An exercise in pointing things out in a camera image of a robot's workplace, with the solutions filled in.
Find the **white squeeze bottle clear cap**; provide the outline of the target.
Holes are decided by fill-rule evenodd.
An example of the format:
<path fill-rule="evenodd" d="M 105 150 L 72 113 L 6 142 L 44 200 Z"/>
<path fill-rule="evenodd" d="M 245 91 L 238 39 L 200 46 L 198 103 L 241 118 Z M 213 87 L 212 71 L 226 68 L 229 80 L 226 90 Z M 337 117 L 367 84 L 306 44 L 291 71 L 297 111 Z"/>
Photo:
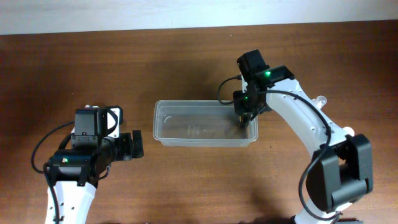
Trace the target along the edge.
<path fill-rule="evenodd" d="M 322 95 L 317 96 L 316 98 L 312 99 L 312 101 L 314 105 L 320 110 L 327 104 L 327 98 Z"/>

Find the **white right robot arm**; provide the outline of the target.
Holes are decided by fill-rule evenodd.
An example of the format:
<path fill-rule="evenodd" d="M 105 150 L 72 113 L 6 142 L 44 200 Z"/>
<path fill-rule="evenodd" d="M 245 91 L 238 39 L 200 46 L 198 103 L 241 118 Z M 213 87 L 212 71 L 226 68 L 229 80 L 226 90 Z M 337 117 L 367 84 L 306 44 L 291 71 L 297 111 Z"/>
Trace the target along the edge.
<path fill-rule="evenodd" d="M 234 92 L 242 116 L 274 110 L 293 129 L 311 161 L 298 184 L 302 211 L 293 223 L 336 223 L 342 211 L 373 191 L 372 146 L 335 124 L 285 66 L 241 67 L 245 90 Z"/>

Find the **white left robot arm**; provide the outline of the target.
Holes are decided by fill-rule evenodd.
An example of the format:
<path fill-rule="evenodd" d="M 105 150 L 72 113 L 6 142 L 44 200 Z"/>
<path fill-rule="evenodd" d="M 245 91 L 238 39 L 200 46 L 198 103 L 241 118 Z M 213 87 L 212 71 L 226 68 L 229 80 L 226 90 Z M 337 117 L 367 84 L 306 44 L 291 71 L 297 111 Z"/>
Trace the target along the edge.
<path fill-rule="evenodd" d="M 59 149 L 44 164 L 48 184 L 45 223 L 85 223 L 98 183 L 112 162 L 144 156 L 140 130 L 105 137 L 93 148 Z"/>

